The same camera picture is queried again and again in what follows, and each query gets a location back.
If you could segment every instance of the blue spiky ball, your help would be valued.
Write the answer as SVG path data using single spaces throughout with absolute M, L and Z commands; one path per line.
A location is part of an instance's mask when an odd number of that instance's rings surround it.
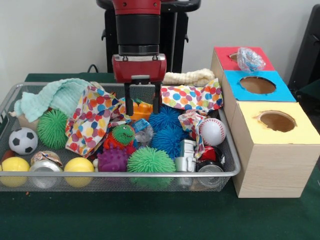
M 149 123 L 151 124 L 153 131 L 158 132 L 166 127 L 181 127 L 180 121 L 178 119 L 180 113 L 178 110 L 163 105 L 160 108 L 158 114 L 152 113 L 149 118 Z
M 155 134 L 151 146 L 165 151 L 174 160 L 180 156 L 181 140 L 186 138 L 188 138 L 188 133 L 181 127 L 166 127 Z

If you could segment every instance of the plastic bag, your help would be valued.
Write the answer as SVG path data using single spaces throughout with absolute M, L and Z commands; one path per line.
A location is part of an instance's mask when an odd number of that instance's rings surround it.
M 135 131 L 135 140 L 140 143 L 141 146 L 148 146 L 154 136 L 154 130 L 150 123 L 142 118 L 131 126 Z
M 262 57 L 247 47 L 240 47 L 238 49 L 237 62 L 239 68 L 248 74 L 262 71 L 266 66 Z

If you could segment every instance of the polka dot cloth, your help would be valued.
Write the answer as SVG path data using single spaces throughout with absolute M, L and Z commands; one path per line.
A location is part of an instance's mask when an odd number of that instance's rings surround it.
M 114 95 L 94 82 L 83 91 L 73 116 L 66 123 L 65 148 L 87 158 L 101 146 L 110 127 L 131 121 L 125 112 L 126 107 Z
M 223 106 L 218 79 L 212 80 L 205 87 L 163 86 L 161 94 L 162 103 L 175 109 L 194 109 L 208 113 Z
M 201 123 L 206 119 L 207 113 L 201 110 L 187 110 L 185 114 L 178 117 L 181 126 L 184 131 L 195 136 L 196 147 L 194 151 L 194 157 L 199 159 L 205 152 L 205 145 L 203 139 L 199 133 L 199 127 Z

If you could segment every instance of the green table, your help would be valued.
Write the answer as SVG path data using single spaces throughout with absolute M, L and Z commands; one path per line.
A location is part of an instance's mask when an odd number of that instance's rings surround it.
M 30 74 L 28 82 L 105 73 Z M 238 199 L 232 180 L 222 192 L 2 192 L 3 240 L 319 239 L 320 171 L 299 199 Z

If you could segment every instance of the metal basket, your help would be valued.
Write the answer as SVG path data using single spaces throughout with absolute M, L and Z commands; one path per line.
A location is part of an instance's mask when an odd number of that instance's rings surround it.
M 3 103 L 0 105 L 0 156 L 9 149 L 10 133 L 20 127 L 19 121 L 11 117 L 8 112 L 13 112 L 14 103 L 21 99 L 23 92 L 37 94 L 46 85 L 45 82 L 24 82 L 17 84 L 9 91 Z M 122 84 L 101 84 L 109 93 L 115 92 L 117 98 L 124 97 Z M 135 85 L 131 87 L 131 97 L 151 103 L 154 95 L 153 85 Z M 131 172 L 17 172 L 0 171 L 0 180 L 25 181 L 18 187 L 7 187 L 0 182 L 0 192 L 140 192 L 140 191 L 164 191 L 164 192 L 203 192 L 221 191 L 230 177 L 240 171 L 240 161 L 228 128 L 226 116 L 223 110 L 219 110 L 219 118 L 227 127 L 225 141 L 219 146 L 225 154 L 224 172 L 173 172 L 173 173 L 131 173 Z M 50 150 L 40 142 L 35 153 Z M 75 153 L 66 150 L 53 150 L 57 153 L 65 165 L 70 159 L 79 157 Z M 30 163 L 31 155 L 21 156 Z M 84 187 L 72 187 L 67 183 L 71 179 L 76 183 L 90 182 Z M 41 180 L 52 187 L 42 188 L 34 184 L 35 180 Z

